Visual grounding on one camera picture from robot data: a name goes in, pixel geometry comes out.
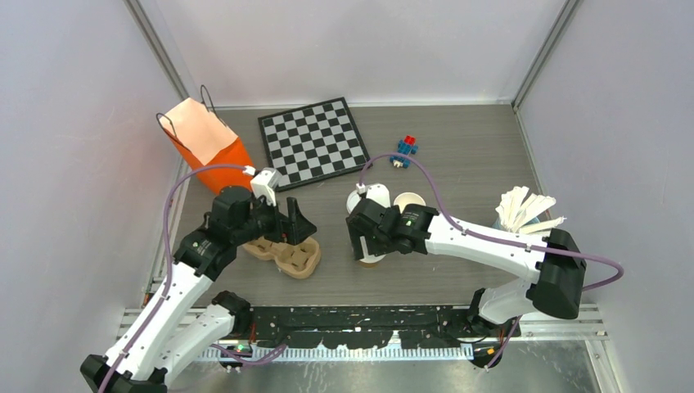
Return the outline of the brown paper coffee cup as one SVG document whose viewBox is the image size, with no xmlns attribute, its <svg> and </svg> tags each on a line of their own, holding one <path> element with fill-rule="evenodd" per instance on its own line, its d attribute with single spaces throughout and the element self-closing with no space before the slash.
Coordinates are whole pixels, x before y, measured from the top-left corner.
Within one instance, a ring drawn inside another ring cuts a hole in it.
<svg viewBox="0 0 694 393">
<path fill-rule="evenodd" d="M 358 260 L 358 263 L 365 268 L 374 268 L 384 258 L 383 255 L 365 255 Z"/>
</svg>

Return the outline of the white plastic cup lid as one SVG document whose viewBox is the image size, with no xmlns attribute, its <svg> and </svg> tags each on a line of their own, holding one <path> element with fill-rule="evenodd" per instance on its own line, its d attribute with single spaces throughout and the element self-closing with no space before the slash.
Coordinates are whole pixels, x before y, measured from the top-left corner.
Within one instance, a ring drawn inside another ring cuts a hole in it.
<svg viewBox="0 0 694 393">
<path fill-rule="evenodd" d="M 381 184 L 381 183 L 374 183 L 373 184 L 373 191 L 374 197 L 370 200 L 375 201 L 379 205 L 387 208 L 391 207 L 391 198 L 390 198 L 390 191 L 389 189 Z M 346 201 L 346 209 L 348 213 L 351 213 L 353 209 L 357 206 L 357 204 L 362 200 L 362 198 L 358 197 L 356 195 L 355 190 L 352 191 Z"/>
</svg>

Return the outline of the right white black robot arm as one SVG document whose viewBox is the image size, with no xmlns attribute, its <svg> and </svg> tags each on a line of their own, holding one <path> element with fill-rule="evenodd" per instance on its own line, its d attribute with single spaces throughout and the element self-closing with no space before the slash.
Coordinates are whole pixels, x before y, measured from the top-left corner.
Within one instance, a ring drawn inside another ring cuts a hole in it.
<svg viewBox="0 0 694 393">
<path fill-rule="evenodd" d="M 488 336 L 507 320 L 532 312 L 577 318 L 586 263 L 570 234 L 516 235 L 444 215 L 434 207 L 384 207 L 363 198 L 346 219 L 354 258 L 398 252 L 447 255 L 501 269 L 515 280 L 475 292 L 467 325 Z"/>
</svg>

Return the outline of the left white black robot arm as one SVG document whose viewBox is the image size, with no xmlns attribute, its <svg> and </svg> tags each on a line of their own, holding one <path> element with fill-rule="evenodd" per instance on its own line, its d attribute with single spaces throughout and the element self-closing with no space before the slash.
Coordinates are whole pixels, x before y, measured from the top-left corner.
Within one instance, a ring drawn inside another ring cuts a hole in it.
<svg viewBox="0 0 694 393">
<path fill-rule="evenodd" d="M 205 349 L 229 336 L 240 339 L 253 323 L 250 303 L 221 291 L 197 321 L 177 328 L 193 304 L 237 257 L 237 249 L 264 238 L 296 246 L 317 231 L 298 201 L 287 212 L 265 196 L 224 188 L 171 254 L 172 264 L 155 296 L 105 355 L 89 355 L 80 372 L 94 392 L 166 392 L 177 375 Z"/>
</svg>

